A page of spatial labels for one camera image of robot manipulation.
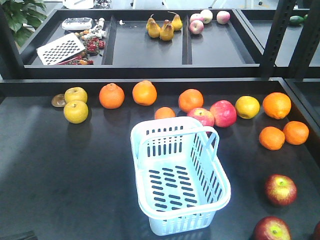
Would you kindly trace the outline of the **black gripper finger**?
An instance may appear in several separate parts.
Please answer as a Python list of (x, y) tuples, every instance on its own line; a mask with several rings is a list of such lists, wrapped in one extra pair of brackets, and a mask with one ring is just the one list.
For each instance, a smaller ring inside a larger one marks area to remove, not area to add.
[(21, 232), (13, 235), (2, 236), (0, 240), (38, 240), (33, 231)]

